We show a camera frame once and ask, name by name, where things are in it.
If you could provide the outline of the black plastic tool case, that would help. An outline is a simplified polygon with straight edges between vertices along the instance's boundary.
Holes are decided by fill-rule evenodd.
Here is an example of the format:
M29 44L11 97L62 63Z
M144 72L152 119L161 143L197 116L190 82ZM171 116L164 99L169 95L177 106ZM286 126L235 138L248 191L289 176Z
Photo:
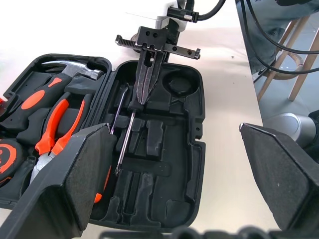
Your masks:
M57 137L72 126L82 99L92 94L90 113L83 127L100 123L113 124L126 84L129 84L115 136L113 160L117 161L131 114L137 61L120 64L115 70L103 57L46 54L34 59L6 90L7 101L1 104L0 121L10 116L26 98L62 67L46 69L42 63L70 60L103 71L96 81L77 76L67 87L69 108ZM201 141L205 118L205 100L201 74L190 66L165 63L158 83L144 110L137 113L118 176L114 166L102 199L93 207L90 223L107 228L132 231L170 232L189 226L196 218L202 191L205 143Z

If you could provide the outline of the black orange tape measure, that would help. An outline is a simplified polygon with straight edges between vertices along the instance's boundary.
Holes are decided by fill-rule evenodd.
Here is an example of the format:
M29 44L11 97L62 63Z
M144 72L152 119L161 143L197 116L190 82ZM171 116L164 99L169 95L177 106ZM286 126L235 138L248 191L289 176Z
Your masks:
M0 186L12 179L24 160L25 152L21 144L10 139L0 140Z

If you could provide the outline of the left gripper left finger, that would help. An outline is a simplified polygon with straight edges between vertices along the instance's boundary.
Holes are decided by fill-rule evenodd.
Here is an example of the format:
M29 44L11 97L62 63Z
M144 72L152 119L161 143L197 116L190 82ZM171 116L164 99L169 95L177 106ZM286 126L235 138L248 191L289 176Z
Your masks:
M106 123L80 130L28 186L0 226L0 239L73 239L82 236L93 209L100 170L110 160Z

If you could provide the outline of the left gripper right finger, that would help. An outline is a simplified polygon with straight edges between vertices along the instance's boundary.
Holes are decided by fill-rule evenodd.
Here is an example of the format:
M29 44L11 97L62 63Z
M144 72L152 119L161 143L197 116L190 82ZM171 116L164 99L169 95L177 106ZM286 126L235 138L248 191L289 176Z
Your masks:
M277 130L239 126L254 180L278 227L319 231L319 162Z

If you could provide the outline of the person in blue jeans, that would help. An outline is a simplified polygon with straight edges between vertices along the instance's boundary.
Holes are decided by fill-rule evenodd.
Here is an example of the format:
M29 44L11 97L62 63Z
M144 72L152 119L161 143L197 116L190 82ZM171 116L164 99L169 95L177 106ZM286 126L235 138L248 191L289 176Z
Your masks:
M259 56L268 65L275 60L276 46L267 40L259 30L249 11L248 0L242 0L246 11L248 33L245 32L241 2L236 4L247 51L251 73L255 74L265 66L256 58ZM249 0L262 30L276 42L282 38L288 24L296 19L319 11L319 0Z

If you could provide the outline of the wooden stool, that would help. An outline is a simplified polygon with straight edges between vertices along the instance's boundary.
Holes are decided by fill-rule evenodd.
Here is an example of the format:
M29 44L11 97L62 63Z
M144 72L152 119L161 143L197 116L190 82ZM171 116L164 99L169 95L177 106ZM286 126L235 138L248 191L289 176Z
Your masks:
M296 41L297 37L301 33L301 31L303 30L304 26L308 22L309 18L310 18L309 16L306 16L306 17L302 17L298 20L291 21L288 24L279 43L283 44L286 47L291 48L293 46L294 42ZM266 78L261 90L259 91L259 93L257 95L257 100L258 101L261 100L261 98L265 94L267 88L269 87L269 85L273 79L275 79L275 80L289 80L289 79L296 78L294 86L293 86L293 88L290 92L290 95L288 97L288 99L290 101L294 101L296 96L298 95L303 83L305 82L306 77L307 77L307 73L302 73L301 71L309 70L313 66L317 57L319 56L319 53L318 54L310 54L310 55L306 56L305 59L302 59L300 53L292 53L292 52L288 52L286 50L280 50L278 48L276 49L275 52L280 53L280 55L277 58L277 60L275 61L274 67L276 67L276 68L280 67L282 65L283 61L285 60L285 58L287 56L290 56L294 60L294 62L296 63L296 67L297 67L295 70L296 75L293 75L292 73L284 74L284 73L276 73L274 71L270 71L269 73L266 74L267 78Z

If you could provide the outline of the black handled screwdriver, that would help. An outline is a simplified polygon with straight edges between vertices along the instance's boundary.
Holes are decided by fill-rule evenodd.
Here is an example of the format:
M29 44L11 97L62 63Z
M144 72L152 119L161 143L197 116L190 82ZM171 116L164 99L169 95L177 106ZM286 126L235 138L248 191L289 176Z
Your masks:
M136 112L142 111L143 110L143 105L140 104L138 98L134 98L133 100L131 100L130 104L129 104L129 109L132 111L131 114L131 118L130 118L130 122L129 122L129 126L127 128L125 137L124 137L124 141L123 141L123 145L121 148L121 152L120 152L120 156L119 156L119 160L117 163L117 167L115 169L115 175L118 176L122 170L122 163L123 163L123 159L125 156L125 152L128 146L128 142L130 139L130 135L131 135L131 130L132 130L132 126L133 126L133 122L134 122L134 118L136 115Z

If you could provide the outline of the orange handled pliers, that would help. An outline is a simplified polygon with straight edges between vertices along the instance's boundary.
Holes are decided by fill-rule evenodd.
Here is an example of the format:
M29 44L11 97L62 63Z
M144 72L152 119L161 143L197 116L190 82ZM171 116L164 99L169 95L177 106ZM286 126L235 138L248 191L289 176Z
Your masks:
M79 112L70 127L70 129L58 140L55 140L55 134L58 129L58 125L69 107L70 93L67 92L58 100L58 102L51 109L46 127L44 127L43 135L40 141L35 145L36 151L39 153L39 158L35 164L30 182L32 182L38 173L46 166L55 156L57 156L66 146L71 136L78 132L83 121L85 120L87 113L90 110L93 95L86 94L80 105Z

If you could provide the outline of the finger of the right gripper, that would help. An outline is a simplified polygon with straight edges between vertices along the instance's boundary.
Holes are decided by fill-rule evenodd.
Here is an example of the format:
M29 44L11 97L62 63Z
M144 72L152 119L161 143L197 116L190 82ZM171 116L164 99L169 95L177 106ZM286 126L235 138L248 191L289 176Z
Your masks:
M147 102L151 94L151 91L153 90L154 86L157 83L164 58L165 58L164 52L154 53L153 63L148 68L145 81L144 81L144 104Z
M147 77L148 70L152 68L152 53L148 50L142 49L136 70L136 84L137 84L137 99L140 104L144 104L143 93L144 84Z

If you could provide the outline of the silver robot body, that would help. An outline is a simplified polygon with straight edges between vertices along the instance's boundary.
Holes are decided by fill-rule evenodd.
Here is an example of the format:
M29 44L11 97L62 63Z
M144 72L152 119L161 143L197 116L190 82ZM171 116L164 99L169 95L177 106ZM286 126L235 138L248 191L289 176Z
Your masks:
M313 143L318 135L317 124L309 116L281 113L263 120L263 126L291 137L301 148Z

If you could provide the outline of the orange voltage tester pen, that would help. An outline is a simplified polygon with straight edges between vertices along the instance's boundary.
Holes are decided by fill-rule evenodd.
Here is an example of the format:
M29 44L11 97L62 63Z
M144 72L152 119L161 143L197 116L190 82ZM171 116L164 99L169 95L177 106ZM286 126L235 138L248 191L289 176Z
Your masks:
M104 191L105 191L107 182L108 182L108 180L109 180L110 172L111 172L111 167L109 167L108 174L107 174L107 176L106 176L106 178L105 178L105 180L104 180L104 184L103 184L102 190L99 190L99 191L97 192L97 194L96 194L94 203L98 203L98 202L102 199L102 196L103 196L103 193L104 193Z

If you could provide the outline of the slim metal screwdriver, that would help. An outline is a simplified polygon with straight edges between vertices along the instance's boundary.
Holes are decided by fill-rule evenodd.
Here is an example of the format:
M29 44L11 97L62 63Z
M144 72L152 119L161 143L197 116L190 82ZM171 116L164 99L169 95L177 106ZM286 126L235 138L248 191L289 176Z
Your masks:
M113 121L112 128L110 130L110 134L114 134L115 127L116 127L116 122L117 122L118 116L120 114L123 102L125 100L125 96L126 96L126 93L128 91L128 88L129 88L129 84L126 84L126 86L125 86L125 88L123 90L123 93L121 95L121 99L120 99L120 102L119 102L119 105L118 105L118 108L117 108L117 111L116 111L116 114L115 114L115 117L114 117L114 121Z

